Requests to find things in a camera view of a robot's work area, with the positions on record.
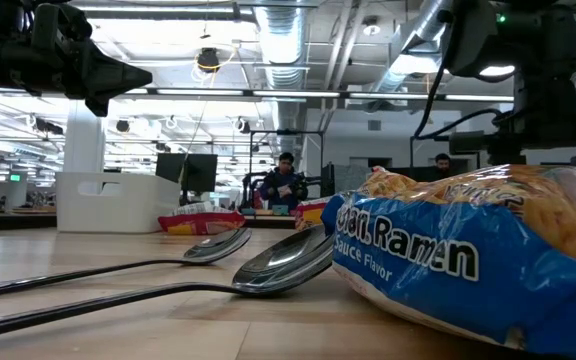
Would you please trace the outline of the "red ramen packet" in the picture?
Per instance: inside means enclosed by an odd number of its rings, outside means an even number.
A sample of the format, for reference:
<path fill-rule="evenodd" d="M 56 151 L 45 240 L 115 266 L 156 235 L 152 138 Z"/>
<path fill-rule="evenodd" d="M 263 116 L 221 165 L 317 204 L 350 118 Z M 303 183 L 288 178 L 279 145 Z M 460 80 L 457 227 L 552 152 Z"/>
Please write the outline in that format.
<path fill-rule="evenodd" d="M 295 229 L 304 229 L 320 225 L 321 215 L 331 197 L 324 197 L 314 200 L 307 200 L 297 205 L 295 209 Z"/>
<path fill-rule="evenodd" d="M 246 219 L 237 211 L 211 202 L 183 205 L 158 218 L 162 230 L 172 235 L 214 235 L 241 228 Z"/>

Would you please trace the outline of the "dark-handled metal spoon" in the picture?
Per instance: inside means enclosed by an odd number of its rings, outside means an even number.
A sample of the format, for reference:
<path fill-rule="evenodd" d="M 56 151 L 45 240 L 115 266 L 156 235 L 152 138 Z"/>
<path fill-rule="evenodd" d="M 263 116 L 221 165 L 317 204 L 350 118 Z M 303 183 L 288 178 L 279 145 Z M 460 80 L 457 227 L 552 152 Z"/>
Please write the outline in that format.
<path fill-rule="evenodd" d="M 334 239 L 319 227 L 294 233 L 245 262 L 229 285 L 180 282 L 0 317 L 0 335 L 129 303 L 190 291 L 274 296 L 332 265 Z"/>
<path fill-rule="evenodd" d="M 203 266 L 212 264 L 218 260 L 226 258 L 237 252 L 250 239 L 252 230 L 249 228 L 239 228 L 226 231 L 210 238 L 207 238 L 199 244 L 191 247 L 179 259 L 153 259 L 139 262 L 113 265 L 108 267 L 99 267 L 74 272 L 42 275 L 37 277 L 9 280 L 0 282 L 0 295 L 15 292 L 26 291 L 43 286 L 53 285 L 61 282 L 77 280 L 86 277 L 92 277 L 111 272 L 118 272 L 138 267 L 174 264 L 183 266 Z"/>

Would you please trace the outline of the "blue ramen packet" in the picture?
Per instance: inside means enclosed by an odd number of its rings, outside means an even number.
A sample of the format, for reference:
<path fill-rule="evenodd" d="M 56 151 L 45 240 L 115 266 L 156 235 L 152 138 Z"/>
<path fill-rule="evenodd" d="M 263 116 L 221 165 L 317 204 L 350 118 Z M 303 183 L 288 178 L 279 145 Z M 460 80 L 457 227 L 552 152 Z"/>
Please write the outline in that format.
<path fill-rule="evenodd" d="M 576 360 L 576 167 L 506 164 L 433 182 L 377 169 L 321 219 L 334 270 L 383 310 Z"/>

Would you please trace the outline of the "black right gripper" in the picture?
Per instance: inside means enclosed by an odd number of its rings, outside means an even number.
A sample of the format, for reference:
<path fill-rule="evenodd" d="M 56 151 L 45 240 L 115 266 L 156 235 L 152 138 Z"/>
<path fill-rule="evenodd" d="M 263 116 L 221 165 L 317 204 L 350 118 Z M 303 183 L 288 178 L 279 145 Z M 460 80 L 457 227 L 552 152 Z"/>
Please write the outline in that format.
<path fill-rule="evenodd" d="M 525 164 L 524 150 L 576 149 L 576 92 L 562 76 L 514 76 L 513 109 L 493 118 L 495 131 L 455 132 L 450 153 L 486 151 L 488 163 Z M 570 159 L 576 166 L 576 154 Z"/>

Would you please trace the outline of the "black computer monitor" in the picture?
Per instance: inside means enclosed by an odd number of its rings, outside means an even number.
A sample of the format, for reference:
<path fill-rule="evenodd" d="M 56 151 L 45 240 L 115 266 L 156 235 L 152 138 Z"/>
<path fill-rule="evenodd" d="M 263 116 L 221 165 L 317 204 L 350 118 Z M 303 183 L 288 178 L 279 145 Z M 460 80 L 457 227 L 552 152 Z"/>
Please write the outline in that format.
<path fill-rule="evenodd" d="M 189 154 L 184 164 L 184 189 L 194 192 L 213 192 L 216 185 L 218 156 Z"/>
<path fill-rule="evenodd" d="M 155 175 L 179 183 L 185 160 L 185 153 L 159 153 L 157 156 Z"/>

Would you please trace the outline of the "long ceiling light bar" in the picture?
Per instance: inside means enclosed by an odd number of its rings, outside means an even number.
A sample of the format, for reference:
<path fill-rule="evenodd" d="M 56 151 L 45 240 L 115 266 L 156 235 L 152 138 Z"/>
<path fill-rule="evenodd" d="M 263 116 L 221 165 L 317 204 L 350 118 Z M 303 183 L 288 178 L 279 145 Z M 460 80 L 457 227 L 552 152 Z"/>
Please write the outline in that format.
<path fill-rule="evenodd" d="M 30 95 L 21 89 L 0 88 L 0 95 L 20 94 Z M 352 99 L 366 101 L 424 101 L 426 94 L 418 93 L 375 93 L 349 91 L 306 91 L 306 90 L 252 90 L 252 89 L 217 89 L 217 88 L 137 88 L 118 96 L 177 96 L 190 98 L 260 98 L 260 99 Z M 468 95 L 468 94 L 436 94 L 436 101 L 447 102 L 486 102 L 513 103 L 513 96 L 504 95 Z"/>

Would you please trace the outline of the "white plastic bin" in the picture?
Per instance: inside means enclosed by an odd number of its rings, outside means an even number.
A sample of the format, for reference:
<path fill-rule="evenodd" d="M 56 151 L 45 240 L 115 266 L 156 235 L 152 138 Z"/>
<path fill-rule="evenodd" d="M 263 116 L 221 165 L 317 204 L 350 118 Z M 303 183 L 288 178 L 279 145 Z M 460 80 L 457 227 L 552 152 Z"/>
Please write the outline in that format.
<path fill-rule="evenodd" d="M 179 206 L 181 186 L 145 174 L 60 172 L 56 175 L 61 232 L 145 234 Z"/>

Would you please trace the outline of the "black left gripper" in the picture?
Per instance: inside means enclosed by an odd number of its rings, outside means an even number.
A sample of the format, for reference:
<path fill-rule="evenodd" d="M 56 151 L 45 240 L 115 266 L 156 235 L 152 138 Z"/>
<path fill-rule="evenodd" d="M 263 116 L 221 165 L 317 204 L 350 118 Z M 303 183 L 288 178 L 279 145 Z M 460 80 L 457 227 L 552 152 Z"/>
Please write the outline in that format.
<path fill-rule="evenodd" d="M 69 62 L 71 45 L 91 36 L 91 25 L 70 0 L 0 0 L 0 87 L 21 88 L 38 94 L 38 77 Z M 105 55 L 94 42 L 86 44 L 83 84 L 94 94 L 123 94 L 152 82 L 152 73 Z M 86 107 L 107 117 L 110 98 L 90 96 Z"/>

